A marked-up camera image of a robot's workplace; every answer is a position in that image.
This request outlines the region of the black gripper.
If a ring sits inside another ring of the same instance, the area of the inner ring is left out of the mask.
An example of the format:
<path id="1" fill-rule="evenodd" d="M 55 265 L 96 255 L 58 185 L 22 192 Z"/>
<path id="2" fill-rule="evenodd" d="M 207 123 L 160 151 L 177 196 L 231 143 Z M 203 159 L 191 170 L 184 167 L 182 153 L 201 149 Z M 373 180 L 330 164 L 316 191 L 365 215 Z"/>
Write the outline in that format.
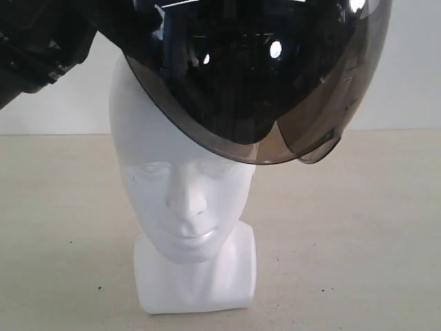
<path id="1" fill-rule="evenodd" d="M 71 1 L 2 1 L 1 108 L 83 63 L 97 32 Z"/>

